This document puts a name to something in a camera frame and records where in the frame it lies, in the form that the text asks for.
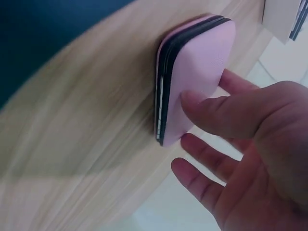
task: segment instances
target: pink case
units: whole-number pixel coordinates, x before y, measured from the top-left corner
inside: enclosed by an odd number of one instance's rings
[[[163,40],[158,53],[171,36],[212,16],[197,19],[171,32]],[[194,37],[180,50],[172,71],[163,146],[172,145],[193,127],[183,112],[181,92],[195,90],[210,97],[219,84],[234,39],[235,23],[228,21]]]

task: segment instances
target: fingernail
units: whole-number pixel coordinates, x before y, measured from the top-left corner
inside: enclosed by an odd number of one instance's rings
[[[202,101],[206,99],[206,96],[200,92],[193,90],[186,90],[181,94],[182,101],[186,106],[191,109],[196,109]]]

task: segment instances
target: wooden surface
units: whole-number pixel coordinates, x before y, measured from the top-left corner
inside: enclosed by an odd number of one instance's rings
[[[138,0],[56,55],[0,114],[0,230],[92,231],[134,212],[185,154],[153,136],[157,38],[202,13],[228,16],[229,68],[246,76],[271,38],[263,5]]]

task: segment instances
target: palm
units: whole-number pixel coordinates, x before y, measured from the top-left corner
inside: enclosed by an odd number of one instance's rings
[[[300,220],[293,216],[289,203],[280,198],[253,143],[242,151],[244,157],[233,176],[230,176],[220,198],[233,201],[235,206],[230,208],[222,205],[221,211],[214,211],[218,216],[228,212],[221,221],[224,230],[273,231],[295,228]]]

